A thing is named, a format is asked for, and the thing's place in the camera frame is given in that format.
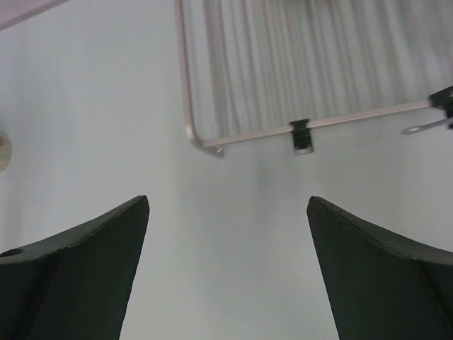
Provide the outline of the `clear acrylic dish rack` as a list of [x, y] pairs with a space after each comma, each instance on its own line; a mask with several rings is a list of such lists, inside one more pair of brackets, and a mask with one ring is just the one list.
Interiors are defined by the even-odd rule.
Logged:
[[452, 127], [451, 1], [176, 1], [185, 132], [228, 145], [425, 108]]

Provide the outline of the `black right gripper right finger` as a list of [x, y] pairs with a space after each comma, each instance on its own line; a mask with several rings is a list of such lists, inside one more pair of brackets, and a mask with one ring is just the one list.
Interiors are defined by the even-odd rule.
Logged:
[[313, 196], [306, 209], [340, 339], [451, 339], [452, 253]]

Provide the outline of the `beige tall mug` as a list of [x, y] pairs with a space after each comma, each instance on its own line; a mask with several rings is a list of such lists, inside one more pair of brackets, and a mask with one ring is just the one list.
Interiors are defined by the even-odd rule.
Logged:
[[12, 154], [11, 141], [7, 134], [0, 134], [0, 171], [4, 171], [9, 165]]

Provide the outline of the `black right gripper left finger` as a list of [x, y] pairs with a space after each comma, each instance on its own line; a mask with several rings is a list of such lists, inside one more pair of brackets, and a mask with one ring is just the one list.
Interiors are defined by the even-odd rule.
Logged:
[[1, 338], [119, 339], [148, 221], [139, 195], [1, 253]]

